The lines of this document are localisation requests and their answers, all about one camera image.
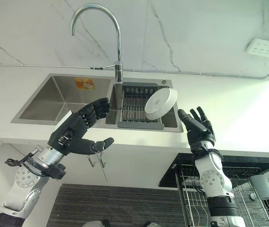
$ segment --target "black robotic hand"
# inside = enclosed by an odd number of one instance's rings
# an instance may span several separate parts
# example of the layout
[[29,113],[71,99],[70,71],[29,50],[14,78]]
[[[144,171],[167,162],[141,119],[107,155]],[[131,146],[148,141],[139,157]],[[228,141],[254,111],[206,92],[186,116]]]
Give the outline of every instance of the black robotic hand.
[[215,145],[215,134],[210,121],[207,119],[201,107],[198,107],[197,111],[200,114],[200,117],[194,109],[190,110],[194,117],[192,118],[190,114],[185,113],[184,110],[178,110],[179,118],[187,129],[187,138],[191,151],[201,149],[203,141],[209,141],[213,146]]
[[114,142],[113,138],[94,142],[82,137],[97,120],[106,118],[109,108],[108,98],[101,98],[72,113],[51,134],[48,145],[64,155],[69,153],[91,155],[105,150]]
[[77,113],[85,121],[87,128],[90,128],[97,120],[106,118],[109,108],[110,103],[108,102],[108,98],[101,98],[84,106]]

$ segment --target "power strip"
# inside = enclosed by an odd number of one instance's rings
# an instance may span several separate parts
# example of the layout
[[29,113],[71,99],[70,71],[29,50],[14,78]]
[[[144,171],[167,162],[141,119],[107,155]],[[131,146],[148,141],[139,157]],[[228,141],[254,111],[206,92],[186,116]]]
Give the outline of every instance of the power strip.
[[269,41],[264,39],[253,39],[247,47],[246,52],[269,58]]

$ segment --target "cable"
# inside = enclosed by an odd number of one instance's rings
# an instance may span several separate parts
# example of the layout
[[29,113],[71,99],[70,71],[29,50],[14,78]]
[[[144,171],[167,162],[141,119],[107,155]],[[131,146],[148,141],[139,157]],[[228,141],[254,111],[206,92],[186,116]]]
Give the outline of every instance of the cable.
[[30,171],[31,173],[33,173],[34,175],[37,175],[37,176],[49,176],[49,175],[44,175],[44,174],[40,174],[40,173],[37,173],[36,171],[32,170],[27,164],[25,164],[25,161],[29,158],[29,157],[32,157],[34,154],[32,153],[29,153],[28,155],[26,155],[24,158],[22,158],[20,161],[18,160],[14,160],[12,158],[8,158],[4,163],[11,166],[11,167],[14,167],[14,166],[19,166],[21,167],[22,165],[28,170]]
[[196,185],[196,180],[198,180],[198,178],[194,179],[193,182],[192,182],[193,187],[195,188],[195,190],[196,190],[198,193],[200,193],[200,194],[206,196],[205,191],[203,191],[202,189],[200,189],[200,188],[197,187],[197,185]]
[[11,166],[11,167],[14,167],[14,166],[19,166],[19,167],[21,167],[21,166],[22,166],[22,165],[20,164],[20,161],[18,161],[18,160],[14,160],[14,159],[12,159],[12,158],[7,159],[4,163],[7,164],[7,165],[9,165],[9,166]]

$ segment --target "dish drying rack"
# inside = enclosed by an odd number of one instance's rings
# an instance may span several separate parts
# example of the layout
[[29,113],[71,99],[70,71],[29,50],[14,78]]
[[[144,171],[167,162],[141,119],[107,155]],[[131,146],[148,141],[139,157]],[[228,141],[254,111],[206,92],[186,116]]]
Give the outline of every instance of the dish drying rack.
[[[250,194],[256,191],[248,178],[262,174],[262,170],[254,167],[223,167],[223,172],[232,181],[232,193],[246,227],[269,227],[269,204],[266,206],[259,197],[256,201],[250,199]],[[175,177],[185,226],[210,227],[207,198],[195,189],[201,189],[197,168],[194,165],[181,165]]]
[[145,105],[158,88],[156,83],[123,83],[122,110],[118,127],[163,130],[161,118],[149,120],[145,115]]

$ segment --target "orange label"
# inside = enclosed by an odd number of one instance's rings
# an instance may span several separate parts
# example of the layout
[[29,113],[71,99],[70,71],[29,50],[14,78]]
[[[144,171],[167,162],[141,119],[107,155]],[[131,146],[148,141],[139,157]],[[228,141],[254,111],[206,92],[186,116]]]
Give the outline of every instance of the orange label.
[[79,90],[94,90],[95,85],[93,84],[92,78],[75,78],[74,82]]

